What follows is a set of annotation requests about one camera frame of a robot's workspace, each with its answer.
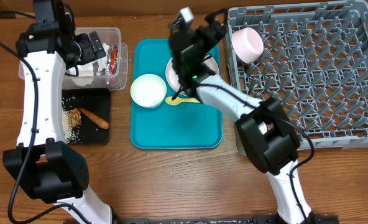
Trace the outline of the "red ketchup packet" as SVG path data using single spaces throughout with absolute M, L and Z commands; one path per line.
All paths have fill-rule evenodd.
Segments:
M 115 75 L 117 75 L 118 59 L 119 59 L 118 46 L 113 45 L 110 50 L 106 69 L 106 75 L 108 76 L 108 78 L 106 79 L 106 84 L 108 85 L 113 85 L 116 83 Z

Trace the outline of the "white napkin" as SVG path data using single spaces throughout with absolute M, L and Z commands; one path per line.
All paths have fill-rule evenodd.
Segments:
M 73 78 L 76 86 L 86 86 L 93 82 L 95 76 L 105 74 L 108 57 L 97 59 L 86 65 L 78 65 L 79 76 Z

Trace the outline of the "large white plate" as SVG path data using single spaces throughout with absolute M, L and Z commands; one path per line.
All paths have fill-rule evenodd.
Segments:
M 219 66 L 216 63 L 215 59 L 208 54 L 209 58 L 207 57 L 206 60 L 202 63 L 203 65 L 206 65 L 212 71 L 214 71 L 217 75 L 219 75 Z M 167 82 L 169 86 L 174 90 L 178 91 L 181 85 L 178 82 L 178 75 L 175 73 L 173 67 L 172 67 L 172 58 L 168 61 L 168 64 L 165 69 L 165 76 L 167 79 Z

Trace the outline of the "small pink bowl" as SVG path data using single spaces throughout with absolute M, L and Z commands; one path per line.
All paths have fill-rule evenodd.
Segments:
M 245 63 L 255 62 L 264 51 L 261 36 L 250 27 L 234 32 L 231 43 L 236 55 Z

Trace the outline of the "yellow plastic spoon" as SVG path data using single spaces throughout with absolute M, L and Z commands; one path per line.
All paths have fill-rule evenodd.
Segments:
M 172 96 L 166 97 L 165 102 L 168 105 L 171 105 L 171 106 L 177 106 L 180 103 L 200 103 L 200 101 L 198 101 L 196 98 L 180 98 L 180 97 L 176 97 L 175 99 L 173 99 Z

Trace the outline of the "white green bowl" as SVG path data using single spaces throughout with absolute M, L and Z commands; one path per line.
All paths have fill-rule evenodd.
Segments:
M 164 101 L 167 86 L 160 76 L 144 74 L 133 81 L 130 94 L 135 104 L 143 108 L 156 108 Z

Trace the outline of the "brown food chunk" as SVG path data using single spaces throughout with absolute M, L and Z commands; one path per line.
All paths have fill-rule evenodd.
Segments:
M 81 111 L 78 108 L 68 112 L 68 125 L 71 128 L 77 128 L 81 125 Z

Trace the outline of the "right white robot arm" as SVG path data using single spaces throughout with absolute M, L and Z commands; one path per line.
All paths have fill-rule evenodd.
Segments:
M 226 83 L 206 64 L 208 52 L 226 35 L 225 22 L 216 16 L 228 14 L 222 8 L 205 17 L 207 26 L 193 30 L 189 7 L 180 9 L 170 23 L 168 44 L 179 91 L 216 108 L 236 125 L 244 154 L 255 168 L 267 174 L 278 205 L 280 223 L 311 223 L 315 214 L 307 204 L 297 169 L 301 129 L 289 121 L 282 103 L 273 97 L 253 98 Z

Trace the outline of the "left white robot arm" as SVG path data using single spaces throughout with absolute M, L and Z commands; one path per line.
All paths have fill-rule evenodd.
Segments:
M 85 158 L 68 144 L 62 126 L 62 85 L 69 68 L 105 56 L 97 33 L 76 34 L 70 7 L 37 1 L 35 22 L 19 36 L 13 56 L 24 72 L 24 111 L 15 149 L 3 153 L 13 189 L 66 210 L 78 223 L 118 223 L 113 208 L 90 187 Z

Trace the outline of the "grey dishwasher rack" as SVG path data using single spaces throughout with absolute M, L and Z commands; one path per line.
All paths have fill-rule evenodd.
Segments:
M 232 34 L 250 27 L 262 55 L 243 62 Z M 303 130 L 301 148 L 368 147 L 368 4 L 331 1 L 233 7 L 228 11 L 226 63 L 233 87 L 279 99 Z

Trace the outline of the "clear plastic bin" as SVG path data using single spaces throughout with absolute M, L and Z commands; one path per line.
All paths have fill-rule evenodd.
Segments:
M 118 46 L 119 59 L 117 66 L 116 83 L 106 84 L 108 76 L 95 76 L 91 84 L 76 86 L 74 77 L 79 76 L 78 65 L 80 58 L 80 46 L 75 42 L 79 34 L 97 32 L 106 56 L 109 59 L 111 47 Z M 19 40 L 19 50 L 30 66 L 34 69 L 37 78 L 45 77 L 54 82 L 59 82 L 64 90 L 77 88 L 106 88 L 108 90 L 123 90 L 127 84 L 128 75 L 128 51 L 127 45 L 121 40 L 121 32 L 117 27 L 80 27 L 74 33 L 62 34 L 56 30 L 47 34 L 45 31 L 39 35 L 31 33 Z

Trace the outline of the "black tray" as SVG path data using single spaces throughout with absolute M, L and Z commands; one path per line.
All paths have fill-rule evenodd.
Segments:
M 67 109 L 84 108 L 111 122 L 111 93 L 106 88 L 63 90 L 62 99 L 66 100 Z M 81 125 L 74 130 L 78 139 L 69 144 L 106 144 L 110 139 L 109 128 L 101 129 L 84 114 L 81 114 Z

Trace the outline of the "orange carrot piece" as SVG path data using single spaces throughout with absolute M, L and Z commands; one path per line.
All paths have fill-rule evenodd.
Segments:
M 97 116 L 94 113 L 88 111 L 87 109 L 80 108 L 80 111 L 85 116 L 87 116 L 92 122 L 97 124 L 101 129 L 108 129 L 109 128 L 109 123 L 106 120 L 100 118 L 99 116 Z

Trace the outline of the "teal serving tray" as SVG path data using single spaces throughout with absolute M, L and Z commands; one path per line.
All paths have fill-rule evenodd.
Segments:
M 134 54 L 133 79 L 144 74 L 165 77 L 171 59 L 167 39 L 144 39 Z M 132 102 L 130 139 L 139 149 L 212 149 L 223 139 L 223 115 L 201 103 L 144 108 Z

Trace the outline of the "spilled rice grains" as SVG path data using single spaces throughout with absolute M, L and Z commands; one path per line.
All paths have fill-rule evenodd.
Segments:
M 69 125 L 69 115 L 70 109 L 67 109 L 67 102 L 66 100 L 62 100 L 62 127 L 63 127 L 63 135 L 67 140 L 67 143 L 74 143 L 77 139 L 77 132 L 70 127 Z

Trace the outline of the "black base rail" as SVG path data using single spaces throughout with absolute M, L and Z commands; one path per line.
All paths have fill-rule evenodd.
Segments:
M 198 218 L 150 220 L 148 218 L 122 219 L 123 224 L 278 224 L 276 215 L 261 215 L 251 218 Z

